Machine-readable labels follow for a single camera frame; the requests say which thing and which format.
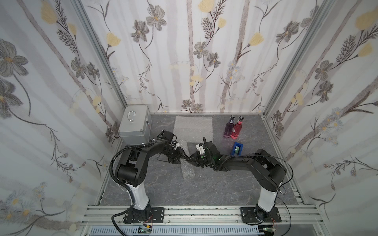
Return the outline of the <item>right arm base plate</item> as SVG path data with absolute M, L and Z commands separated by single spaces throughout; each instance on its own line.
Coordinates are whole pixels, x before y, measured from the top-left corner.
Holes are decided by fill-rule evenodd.
M 270 212 L 256 207 L 241 207 L 241 218 L 244 223 L 281 223 L 281 215 L 277 207 L 273 207 Z

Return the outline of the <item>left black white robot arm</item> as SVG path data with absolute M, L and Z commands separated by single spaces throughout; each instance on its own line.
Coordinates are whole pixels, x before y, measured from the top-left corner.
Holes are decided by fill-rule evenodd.
M 133 220 L 147 221 L 152 215 L 150 199 L 144 187 L 149 159 L 156 154 L 162 154 L 169 163 L 176 164 L 188 158 L 184 149 L 174 140 L 175 137 L 172 132 L 164 130 L 147 143 L 125 146 L 112 158 L 110 177 L 127 190 L 131 200 L 131 209 L 127 216 Z

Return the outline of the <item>single bubble wrap sheet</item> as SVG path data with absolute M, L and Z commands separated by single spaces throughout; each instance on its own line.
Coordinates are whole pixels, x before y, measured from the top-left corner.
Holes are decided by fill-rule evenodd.
M 179 144 L 181 148 L 184 150 L 185 154 L 187 156 L 190 156 L 187 142 L 184 140 L 181 140 L 179 141 Z M 193 179 L 195 177 L 194 166 L 190 164 L 189 162 L 187 162 L 185 158 L 182 158 L 180 162 L 181 162 L 181 170 L 182 170 L 182 175 L 183 175 L 184 180 L 188 181 L 190 179 Z

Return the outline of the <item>dark purple bottle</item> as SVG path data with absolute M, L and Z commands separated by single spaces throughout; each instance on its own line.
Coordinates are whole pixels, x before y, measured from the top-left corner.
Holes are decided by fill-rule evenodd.
M 230 138 L 232 131 L 233 131 L 233 127 L 234 127 L 234 120 L 235 120 L 235 116 L 231 115 L 228 123 L 225 126 L 224 132 L 223 132 L 224 138 Z

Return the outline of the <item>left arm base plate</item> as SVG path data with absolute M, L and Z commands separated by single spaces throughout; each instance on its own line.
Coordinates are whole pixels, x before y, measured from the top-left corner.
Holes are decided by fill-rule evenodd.
M 131 223 L 163 223 L 164 220 L 164 207 L 149 207 L 145 210 L 137 210 L 132 208 L 128 211 L 124 218 L 123 223 L 131 224 Z

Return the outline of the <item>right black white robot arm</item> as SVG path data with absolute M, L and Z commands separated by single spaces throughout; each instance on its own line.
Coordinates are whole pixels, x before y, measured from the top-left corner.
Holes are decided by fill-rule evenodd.
M 216 172 L 248 171 L 252 173 L 261 186 L 254 215 L 257 221 L 269 219 L 275 207 L 279 188 L 287 174 L 286 168 L 263 149 L 252 155 L 224 155 L 211 141 L 196 146 L 197 151 L 191 156 L 184 155 L 186 161 L 196 167 L 210 167 Z

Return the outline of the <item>blue tape dispenser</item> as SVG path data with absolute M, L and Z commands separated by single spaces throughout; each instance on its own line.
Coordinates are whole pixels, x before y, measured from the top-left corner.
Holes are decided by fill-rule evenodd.
M 242 150 L 243 150 L 243 144 L 234 142 L 232 150 L 231 150 L 231 155 L 240 156 L 242 154 Z

